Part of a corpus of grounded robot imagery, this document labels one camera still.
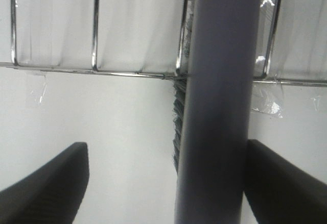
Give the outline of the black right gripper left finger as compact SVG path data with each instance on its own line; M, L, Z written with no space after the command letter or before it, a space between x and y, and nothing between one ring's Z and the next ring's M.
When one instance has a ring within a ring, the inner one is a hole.
M75 142L1 191L1 223L73 223L88 181L87 143Z

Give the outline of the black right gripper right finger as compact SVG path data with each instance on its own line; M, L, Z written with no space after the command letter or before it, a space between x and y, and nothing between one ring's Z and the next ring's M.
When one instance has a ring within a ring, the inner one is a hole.
M258 223L326 223L326 184L249 140L246 198Z

